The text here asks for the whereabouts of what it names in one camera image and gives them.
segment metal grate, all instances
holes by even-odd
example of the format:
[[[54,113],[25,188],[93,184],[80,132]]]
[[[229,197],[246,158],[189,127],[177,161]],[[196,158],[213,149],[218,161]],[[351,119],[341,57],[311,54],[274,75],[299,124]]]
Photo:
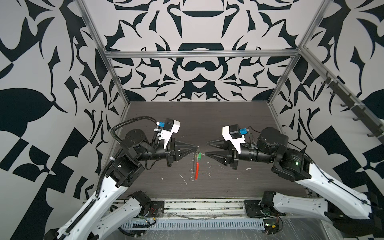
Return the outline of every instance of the metal grate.
[[[146,225],[143,220],[131,220],[121,226],[124,230],[148,230],[132,228],[132,224]],[[196,219],[196,220],[157,220],[150,226],[152,230],[213,230],[213,229],[256,229],[264,230],[262,219]]]

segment red wire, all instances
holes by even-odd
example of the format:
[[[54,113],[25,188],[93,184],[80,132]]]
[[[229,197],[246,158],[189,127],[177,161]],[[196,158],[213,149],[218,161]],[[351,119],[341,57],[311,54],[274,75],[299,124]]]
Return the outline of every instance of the red wire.
[[[196,173],[195,173],[195,180],[197,179],[197,176],[199,175],[199,162],[196,163]]]
[[[150,207],[149,210],[153,209],[153,211],[151,212],[151,215],[153,214],[154,211],[156,211],[156,209],[154,209],[153,207]]]

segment blue connector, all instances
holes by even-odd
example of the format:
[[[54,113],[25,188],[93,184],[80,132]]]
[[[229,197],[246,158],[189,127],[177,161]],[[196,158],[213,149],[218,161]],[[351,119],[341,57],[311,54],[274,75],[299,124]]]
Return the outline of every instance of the blue connector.
[[[242,128],[242,129],[240,129],[240,134],[241,135],[245,135],[245,134],[247,134],[248,132],[247,132],[247,129],[246,128]]]

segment hook rack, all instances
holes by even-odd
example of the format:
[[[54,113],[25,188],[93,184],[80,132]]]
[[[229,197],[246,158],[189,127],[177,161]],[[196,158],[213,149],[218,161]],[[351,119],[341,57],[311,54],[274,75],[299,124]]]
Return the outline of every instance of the hook rack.
[[[322,84],[328,84],[333,90],[331,95],[337,95],[344,102],[340,104],[342,107],[349,107],[349,109],[357,116],[352,118],[354,121],[361,121],[371,131],[367,134],[368,137],[377,137],[377,139],[384,145],[384,127],[383,123],[375,114],[373,114],[364,103],[362,103],[341,81],[327,79]]]

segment dark wooden table surface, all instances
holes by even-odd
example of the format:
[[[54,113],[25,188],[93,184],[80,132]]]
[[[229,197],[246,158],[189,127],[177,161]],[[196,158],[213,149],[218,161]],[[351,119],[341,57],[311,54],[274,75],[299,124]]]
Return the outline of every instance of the dark wooden table surface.
[[[180,121],[179,132],[172,136],[176,140],[200,146],[202,153],[219,150],[207,146],[206,142],[220,138],[223,126],[239,124],[243,128],[252,126],[258,131],[268,126],[276,127],[266,102],[131,103],[127,119],[143,115],[157,121],[165,121],[166,118]],[[120,136],[123,138],[128,131],[139,128],[151,141],[154,127],[150,121],[138,121],[123,127]],[[258,133],[251,132],[255,138],[258,136]],[[158,161],[151,170],[145,170],[120,198],[138,190],[144,191],[152,199],[251,198],[262,197],[265,190],[305,196],[301,185],[272,173],[271,164],[240,161],[238,169],[233,170],[202,156],[199,165],[198,179],[190,181],[192,154],[173,163],[172,167],[167,167],[165,160]]]

